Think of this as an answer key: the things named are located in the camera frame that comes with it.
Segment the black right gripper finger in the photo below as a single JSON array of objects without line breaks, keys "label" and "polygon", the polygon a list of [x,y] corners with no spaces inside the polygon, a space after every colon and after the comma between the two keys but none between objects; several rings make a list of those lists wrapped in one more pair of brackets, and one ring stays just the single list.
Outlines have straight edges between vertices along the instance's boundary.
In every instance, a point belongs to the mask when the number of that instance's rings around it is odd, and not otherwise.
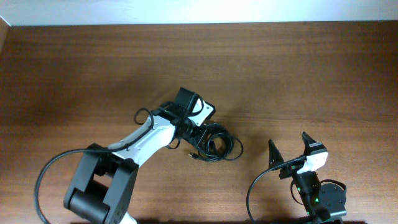
[{"label": "black right gripper finger", "polygon": [[270,139],[268,140],[269,145],[269,169],[273,169],[284,163],[281,153],[278,148],[276,148],[274,142]]},{"label": "black right gripper finger", "polygon": [[306,132],[302,133],[302,139],[305,145],[304,156],[309,156],[312,152],[320,149],[320,143],[312,139]]}]

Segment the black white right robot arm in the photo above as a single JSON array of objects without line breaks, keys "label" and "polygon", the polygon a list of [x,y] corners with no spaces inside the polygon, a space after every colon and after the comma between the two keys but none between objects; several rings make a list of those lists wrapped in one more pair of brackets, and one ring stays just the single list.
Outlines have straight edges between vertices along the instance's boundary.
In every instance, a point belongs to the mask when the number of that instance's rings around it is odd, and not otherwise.
[{"label": "black white right robot arm", "polygon": [[342,223],[347,187],[332,179],[320,180],[317,170],[323,167],[328,157],[327,148],[320,141],[302,133],[305,149],[302,155],[285,161],[272,140],[269,144],[269,168],[279,171],[280,179],[292,178],[291,189],[297,189],[307,216],[294,223]]}]

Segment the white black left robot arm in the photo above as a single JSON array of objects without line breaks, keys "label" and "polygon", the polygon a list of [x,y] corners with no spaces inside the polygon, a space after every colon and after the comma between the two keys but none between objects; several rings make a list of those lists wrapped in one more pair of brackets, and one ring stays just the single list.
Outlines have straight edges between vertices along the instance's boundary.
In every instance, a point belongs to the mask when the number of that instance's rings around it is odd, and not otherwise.
[{"label": "white black left robot arm", "polygon": [[150,111],[139,128],[119,142],[92,144],[84,152],[63,206],[91,223],[135,223],[128,213],[139,168],[175,139],[190,139],[215,107],[201,99],[172,102]]}]

